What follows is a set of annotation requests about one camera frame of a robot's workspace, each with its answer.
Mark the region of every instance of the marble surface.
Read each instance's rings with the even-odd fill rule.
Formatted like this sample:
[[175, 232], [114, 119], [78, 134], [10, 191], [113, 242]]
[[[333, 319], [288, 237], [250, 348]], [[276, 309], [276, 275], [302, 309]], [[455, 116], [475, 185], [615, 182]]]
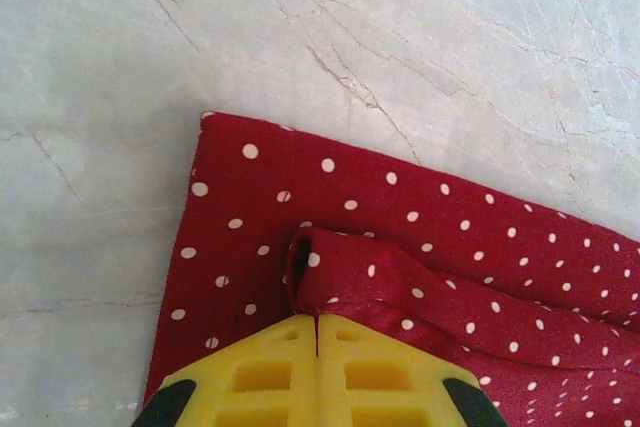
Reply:
[[639, 0], [0, 0], [0, 425], [125, 426], [199, 114], [640, 240]]

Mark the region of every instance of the white marble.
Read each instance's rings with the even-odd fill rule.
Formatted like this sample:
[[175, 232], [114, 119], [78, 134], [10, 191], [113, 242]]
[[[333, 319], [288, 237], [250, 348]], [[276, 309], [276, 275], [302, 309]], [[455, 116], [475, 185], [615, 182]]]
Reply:
[[207, 109], [640, 240], [639, 0], [0, 0], [0, 425], [125, 426]]

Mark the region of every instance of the yellow tool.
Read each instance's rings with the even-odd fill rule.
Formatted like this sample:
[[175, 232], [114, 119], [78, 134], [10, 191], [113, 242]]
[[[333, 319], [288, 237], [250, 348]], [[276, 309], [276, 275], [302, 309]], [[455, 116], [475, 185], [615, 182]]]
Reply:
[[336, 315], [293, 316], [167, 377], [132, 427], [508, 427], [460, 367]]

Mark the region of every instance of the red polka dot fabric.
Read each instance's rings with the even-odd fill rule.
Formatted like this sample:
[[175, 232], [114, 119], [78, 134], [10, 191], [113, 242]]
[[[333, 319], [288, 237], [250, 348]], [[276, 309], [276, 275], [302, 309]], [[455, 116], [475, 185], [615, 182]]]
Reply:
[[640, 244], [447, 174], [209, 113], [149, 373], [294, 312], [473, 372], [512, 426], [640, 426]]

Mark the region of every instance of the white dot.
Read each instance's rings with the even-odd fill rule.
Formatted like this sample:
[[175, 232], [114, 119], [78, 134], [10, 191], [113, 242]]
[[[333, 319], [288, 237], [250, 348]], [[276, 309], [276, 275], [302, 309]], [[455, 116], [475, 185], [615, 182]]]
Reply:
[[242, 155], [244, 155], [247, 159], [255, 159], [258, 157], [258, 147], [253, 144], [245, 144], [242, 148]]
[[210, 338], [208, 338], [208, 339], [207, 339], [207, 341], [204, 343], [204, 346], [205, 346], [207, 349], [215, 349], [215, 348], [218, 346], [218, 344], [219, 344], [219, 343], [220, 343], [220, 341], [219, 341], [217, 338], [215, 338], [215, 337], [210, 337]]
[[180, 251], [180, 257], [183, 259], [193, 259], [196, 256], [196, 249], [193, 247], [185, 247]]
[[242, 224], [242, 219], [231, 219], [228, 225], [230, 229], [239, 229], [242, 227]]
[[333, 161], [333, 159], [326, 158], [326, 159], [323, 159], [320, 166], [322, 167], [322, 170], [324, 170], [326, 173], [331, 173], [335, 170], [336, 163]]
[[215, 283], [216, 287], [222, 288], [225, 285], [229, 285], [229, 277], [227, 277], [226, 275], [216, 277]]
[[191, 192], [193, 192], [193, 195], [196, 197], [204, 197], [209, 193], [209, 186], [204, 182], [194, 182], [191, 186]]
[[185, 315], [187, 315], [187, 312], [184, 309], [176, 309], [171, 312], [171, 318], [173, 320], [182, 320]]
[[288, 190], [278, 192], [278, 195], [276, 195], [276, 200], [278, 202], [289, 202], [291, 200], [291, 192], [289, 192]]
[[317, 267], [320, 265], [320, 256], [315, 252], [311, 252], [309, 254], [309, 258], [307, 259], [307, 265], [309, 267]]

